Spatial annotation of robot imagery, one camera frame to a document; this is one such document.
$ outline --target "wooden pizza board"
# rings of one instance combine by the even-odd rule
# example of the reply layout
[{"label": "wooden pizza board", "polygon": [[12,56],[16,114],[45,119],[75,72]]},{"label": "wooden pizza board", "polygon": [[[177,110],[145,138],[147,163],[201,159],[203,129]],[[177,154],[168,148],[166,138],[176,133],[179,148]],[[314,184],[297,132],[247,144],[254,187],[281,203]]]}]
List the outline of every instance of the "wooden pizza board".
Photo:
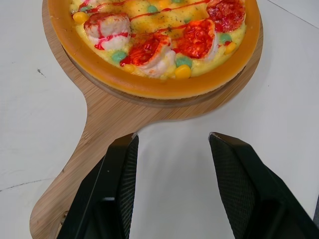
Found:
[{"label": "wooden pizza board", "polygon": [[114,139],[136,132],[156,121],[197,117],[228,102],[251,79],[263,47],[261,23],[256,50],[244,70],[232,81],[204,96],[176,101],[157,101],[114,91],[87,76],[96,83],[93,84],[80,73],[64,52],[50,22],[47,0],[43,0],[42,18],[49,46],[62,69],[82,91],[88,115],[84,132],[72,157],[32,211],[30,232],[33,239],[56,237],[60,221],[70,208],[81,181],[104,156]]}]

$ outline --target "red sauce drizzle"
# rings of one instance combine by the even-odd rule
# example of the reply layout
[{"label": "red sauce drizzle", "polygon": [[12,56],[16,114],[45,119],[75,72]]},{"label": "red sauce drizzle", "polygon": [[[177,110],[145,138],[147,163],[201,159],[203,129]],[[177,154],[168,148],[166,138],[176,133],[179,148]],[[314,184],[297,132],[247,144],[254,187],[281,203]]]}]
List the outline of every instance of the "red sauce drizzle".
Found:
[{"label": "red sauce drizzle", "polygon": [[133,19],[139,18],[141,16],[151,16],[151,15],[158,14],[160,12],[172,11],[172,10],[181,9],[181,8],[188,7],[188,6],[198,5],[198,4],[202,4],[202,3],[208,3],[209,1],[210,0],[202,0],[202,1],[194,2],[194,3],[186,4],[184,6],[179,6],[179,7],[175,7],[175,8],[164,8],[161,11],[152,12],[152,13],[144,13],[144,14],[137,15],[137,16],[130,18],[130,21],[132,21]]},{"label": "red sauce drizzle", "polygon": [[85,0],[80,6],[79,6],[79,10],[85,6],[87,6],[89,4],[90,0]]}]

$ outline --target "white table surface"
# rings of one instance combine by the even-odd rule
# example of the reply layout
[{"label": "white table surface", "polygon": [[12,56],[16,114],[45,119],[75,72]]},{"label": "white table surface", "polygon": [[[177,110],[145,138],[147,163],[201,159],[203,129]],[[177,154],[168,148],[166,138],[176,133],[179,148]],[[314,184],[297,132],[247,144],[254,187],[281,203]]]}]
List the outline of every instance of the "white table surface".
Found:
[{"label": "white table surface", "polygon": [[[207,141],[250,143],[312,217],[319,194],[319,30],[259,0],[264,48],[245,89],[196,119],[139,132],[131,238],[234,238]],[[4,1],[0,20],[0,232],[29,239],[36,201],[74,151],[86,103],[46,42],[42,0]]]}]

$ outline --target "green pea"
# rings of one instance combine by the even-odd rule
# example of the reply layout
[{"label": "green pea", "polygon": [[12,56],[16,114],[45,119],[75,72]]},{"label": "green pea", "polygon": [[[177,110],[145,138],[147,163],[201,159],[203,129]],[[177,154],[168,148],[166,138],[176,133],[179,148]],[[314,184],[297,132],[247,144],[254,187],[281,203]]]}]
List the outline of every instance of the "green pea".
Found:
[{"label": "green pea", "polygon": [[91,8],[92,8],[91,6],[84,6],[84,7],[80,8],[79,11],[86,12],[87,10],[90,10]]},{"label": "green pea", "polygon": [[187,65],[191,68],[193,63],[190,58],[188,58],[187,56],[183,56],[176,59],[176,67],[179,67],[181,65]]},{"label": "green pea", "polygon": [[188,24],[190,21],[191,21],[191,17],[186,18],[186,19],[184,20],[184,22],[185,22],[186,24]]},{"label": "green pea", "polygon": [[119,63],[122,61],[125,57],[127,57],[127,54],[124,51],[116,51],[112,55],[112,60],[116,63]]},{"label": "green pea", "polygon": [[219,41],[220,43],[225,44],[226,41],[232,41],[232,40],[229,34],[223,33],[219,36]]},{"label": "green pea", "polygon": [[158,9],[156,8],[156,6],[150,5],[148,7],[148,13],[154,13],[154,12],[158,12]]}]

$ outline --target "corn kernel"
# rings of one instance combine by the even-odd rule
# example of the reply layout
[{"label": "corn kernel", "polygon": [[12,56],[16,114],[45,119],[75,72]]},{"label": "corn kernel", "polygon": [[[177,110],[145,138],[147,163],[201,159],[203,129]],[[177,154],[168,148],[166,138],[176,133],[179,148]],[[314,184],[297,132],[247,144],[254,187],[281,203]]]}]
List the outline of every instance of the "corn kernel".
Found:
[{"label": "corn kernel", "polygon": [[168,8],[169,5],[171,4],[171,1],[170,0],[160,0],[159,1],[159,6],[161,9],[165,9],[165,8]]},{"label": "corn kernel", "polygon": [[181,65],[175,69],[176,79],[187,79],[191,76],[191,69],[187,65]]},{"label": "corn kernel", "polygon": [[89,15],[86,14],[85,12],[76,12],[73,14],[73,20],[77,23],[77,24],[83,24],[85,23],[88,19],[89,19]]},{"label": "corn kernel", "polygon": [[225,54],[230,54],[232,53],[236,48],[236,43],[231,42],[228,46],[226,46]]},{"label": "corn kernel", "polygon": [[131,64],[126,64],[123,66],[123,70],[128,72],[128,73],[132,73],[135,70],[135,66],[131,65]]}]

